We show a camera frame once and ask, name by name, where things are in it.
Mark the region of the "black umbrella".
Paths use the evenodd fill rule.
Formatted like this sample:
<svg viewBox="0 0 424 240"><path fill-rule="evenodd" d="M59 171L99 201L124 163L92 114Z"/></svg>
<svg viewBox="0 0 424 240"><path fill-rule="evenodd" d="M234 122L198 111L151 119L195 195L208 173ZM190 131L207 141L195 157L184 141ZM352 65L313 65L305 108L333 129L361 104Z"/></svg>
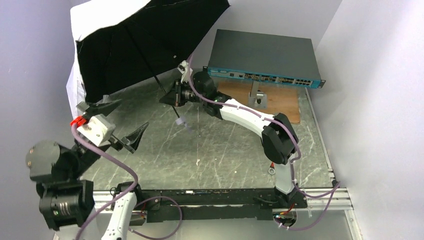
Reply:
<svg viewBox="0 0 424 240"><path fill-rule="evenodd" d="M66 84L71 115L187 60L227 0L91 0L70 9L74 60Z"/></svg>

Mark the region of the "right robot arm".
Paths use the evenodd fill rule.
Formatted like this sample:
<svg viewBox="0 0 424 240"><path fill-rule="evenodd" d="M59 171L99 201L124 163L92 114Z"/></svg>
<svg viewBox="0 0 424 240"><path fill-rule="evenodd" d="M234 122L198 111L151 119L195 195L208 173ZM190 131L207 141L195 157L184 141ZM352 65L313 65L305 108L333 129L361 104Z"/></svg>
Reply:
<svg viewBox="0 0 424 240"><path fill-rule="evenodd" d="M263 113L247 107L229 95L217 90L207 72L175 80L160 103L181 107L199 103L212 117L233 122L260 137L265 156L274 164L275 189L287 199L294 193L296 182L292 164L299 154L298 137L288 117Z"/></svg>

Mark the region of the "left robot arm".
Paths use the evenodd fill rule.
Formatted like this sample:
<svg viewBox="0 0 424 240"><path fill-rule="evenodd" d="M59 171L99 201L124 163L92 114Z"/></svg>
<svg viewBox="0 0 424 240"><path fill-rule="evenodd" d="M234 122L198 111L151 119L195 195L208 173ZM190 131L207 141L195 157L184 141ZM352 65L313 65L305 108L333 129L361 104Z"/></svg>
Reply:
<svg viewBox="0 0 424 240"><path fill-rule="evenodd" d="M108 115L119 100L102 103L82 101L81 112L70 124L74 146L65 147L53 140L42 140L32 146L25 157L29 178L36 184L39 211L49 229L62 240L125 240L133 210L142 200L137 174L107 153L109 148L134 153L139 147L144 123L131 134L117 138L116 126ZM100 158L105 158L132 176L120 183L112 199L96 208L94 183L82 175Z"/></svg>

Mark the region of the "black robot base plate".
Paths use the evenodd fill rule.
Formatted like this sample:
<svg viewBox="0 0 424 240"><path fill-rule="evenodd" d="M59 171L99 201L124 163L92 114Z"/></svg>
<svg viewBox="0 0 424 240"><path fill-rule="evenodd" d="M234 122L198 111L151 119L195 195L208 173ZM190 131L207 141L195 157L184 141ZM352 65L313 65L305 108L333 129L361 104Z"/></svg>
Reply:
<svg viewBox="0 0 424 240"><path fill-rule="evenodd" d="M161 223L179 219L271 221L278 210L307 206L301 193L283 196L275 188L143 189L134 209L145 212L148 223Z"/></svg>

